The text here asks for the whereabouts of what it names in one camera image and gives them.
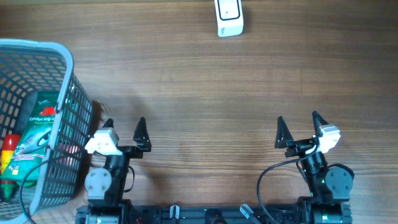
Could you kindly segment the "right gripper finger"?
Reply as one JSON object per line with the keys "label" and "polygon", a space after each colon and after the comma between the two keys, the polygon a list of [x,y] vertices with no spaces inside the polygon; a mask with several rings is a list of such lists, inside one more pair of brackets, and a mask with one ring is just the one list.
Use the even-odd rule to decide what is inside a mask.
{"label": "right gripper finger", "polygon": [[320,128],[320,126],[323,125],[327,125],[328,122],[325,121],[322,116],[317,112],[317,111],[313,111],[312,112],[312,119],[313,119],[313,125],[314,125],[314,129],[315,132],[318,131],[318,129]]}
{"label": "right gripper finger", "polygon": [[282,116],[277,118],[277,134],[275,137],[275,147],[290,147],[293,144],[293,137]]}

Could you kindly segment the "green 3M gloves packet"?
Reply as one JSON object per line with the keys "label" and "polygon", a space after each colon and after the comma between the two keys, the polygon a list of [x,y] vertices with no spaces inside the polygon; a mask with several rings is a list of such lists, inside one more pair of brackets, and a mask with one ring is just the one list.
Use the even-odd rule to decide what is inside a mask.
{"label": "green 3M gloves packet", "polygon": [[37,93],[21,138],[4,173],[8,180],[19,184],[26,178],[32,185],[39,178],[40,169],[32,171],[30,175],[27,173],[45,157],[45,147],[49,143],[56,115],[58,94],[57,91]]}

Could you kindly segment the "red tube with green cap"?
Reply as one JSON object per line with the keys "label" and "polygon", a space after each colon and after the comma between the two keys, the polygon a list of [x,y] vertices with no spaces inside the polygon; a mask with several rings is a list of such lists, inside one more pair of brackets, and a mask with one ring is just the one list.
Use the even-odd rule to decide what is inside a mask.
{"label": "red tube with green cap", "polygon": [[12,197],[16,187],[16,183],[5,178],[4,173],[11,161],[20,138],[20,134],[7,134],[3,140],[1,149],[1,199],[4,201],[7,201]]}

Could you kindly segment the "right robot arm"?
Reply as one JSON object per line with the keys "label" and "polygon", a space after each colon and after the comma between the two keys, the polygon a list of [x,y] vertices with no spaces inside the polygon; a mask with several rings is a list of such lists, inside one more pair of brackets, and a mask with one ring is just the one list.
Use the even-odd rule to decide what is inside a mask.
{"label": "right robot arm", "polygon": [[318,112],[312,113],[315,134],[294,140],[283,117],[277,119],[276,148],[285,148],[286,157],[298,157],[296,166],[308,185],[310,196],[301,196],[291,205],[271,205],[277,223],[335,223],[353,222],[350,191],[354,172],[343,164],[329,165],[325,154],[340,140],[340,130],[325,121]]}

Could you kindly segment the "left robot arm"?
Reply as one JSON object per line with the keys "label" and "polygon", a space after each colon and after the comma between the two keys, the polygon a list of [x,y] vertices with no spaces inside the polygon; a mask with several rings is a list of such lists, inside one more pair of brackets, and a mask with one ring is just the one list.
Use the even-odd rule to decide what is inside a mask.
{"label": "left robot arm", "polygon": [[135,146],[120,146],[111,118],[90,137],[87,152],[98,153],[106,160],[103,167],[89,171],[85,177],[88,205],[76,210],[76,223],[142,223],[139,212],[123,194],[132,190],[125,188],[127,175],[135,174],[130,160],[141,159],[152,149],[144,117],[138,121],[132,139]]}

